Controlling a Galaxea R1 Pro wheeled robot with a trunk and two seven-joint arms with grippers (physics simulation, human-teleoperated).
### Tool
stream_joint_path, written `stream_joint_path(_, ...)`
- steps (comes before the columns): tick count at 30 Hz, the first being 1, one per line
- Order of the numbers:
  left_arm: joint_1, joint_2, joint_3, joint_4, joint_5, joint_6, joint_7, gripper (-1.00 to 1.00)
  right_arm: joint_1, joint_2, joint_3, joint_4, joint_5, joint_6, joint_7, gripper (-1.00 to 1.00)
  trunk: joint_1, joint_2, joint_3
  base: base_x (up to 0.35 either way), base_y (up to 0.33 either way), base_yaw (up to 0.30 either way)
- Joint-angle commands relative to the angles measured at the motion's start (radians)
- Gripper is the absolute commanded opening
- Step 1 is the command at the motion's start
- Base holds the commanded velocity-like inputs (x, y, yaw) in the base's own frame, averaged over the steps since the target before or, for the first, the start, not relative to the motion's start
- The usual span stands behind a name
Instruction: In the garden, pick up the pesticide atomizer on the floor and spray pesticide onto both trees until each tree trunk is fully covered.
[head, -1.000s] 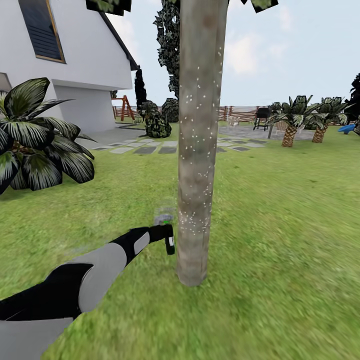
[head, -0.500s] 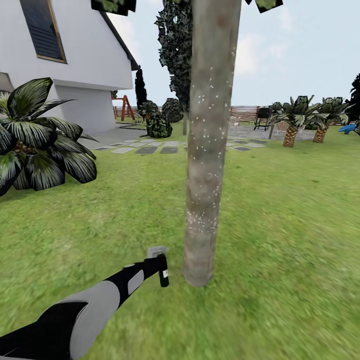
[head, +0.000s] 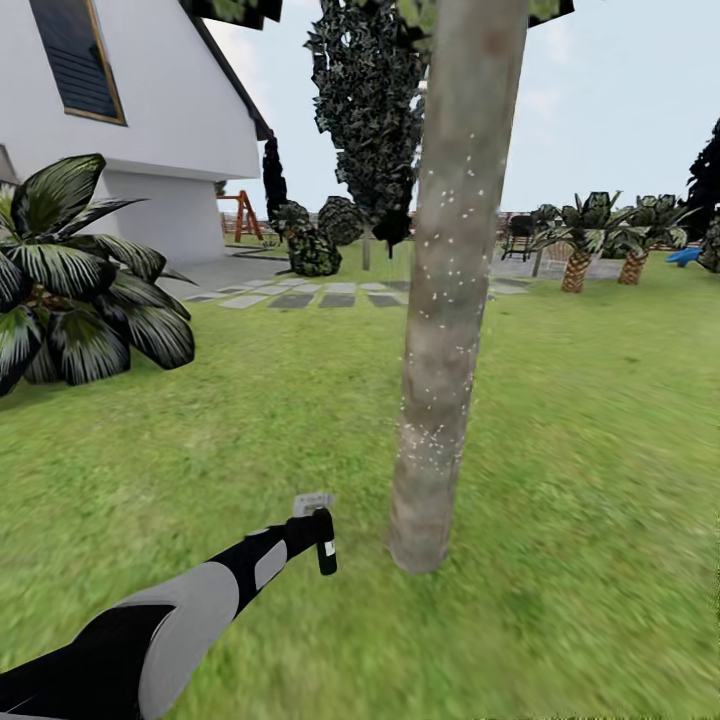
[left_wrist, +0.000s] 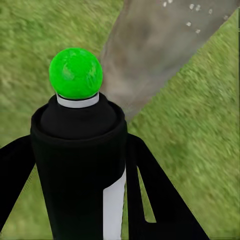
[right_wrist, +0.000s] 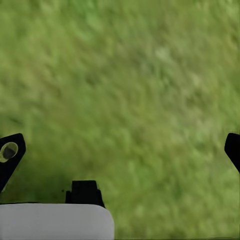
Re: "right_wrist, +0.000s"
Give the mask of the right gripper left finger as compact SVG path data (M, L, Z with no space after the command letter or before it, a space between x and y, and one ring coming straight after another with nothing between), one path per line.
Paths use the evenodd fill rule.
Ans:
M0 193L26 153L22 133L0 138Z

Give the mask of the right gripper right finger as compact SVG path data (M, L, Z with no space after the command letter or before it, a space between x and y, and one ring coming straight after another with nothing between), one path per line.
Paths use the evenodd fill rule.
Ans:
M225 152L240 172L240 135L229 133L226 138Z

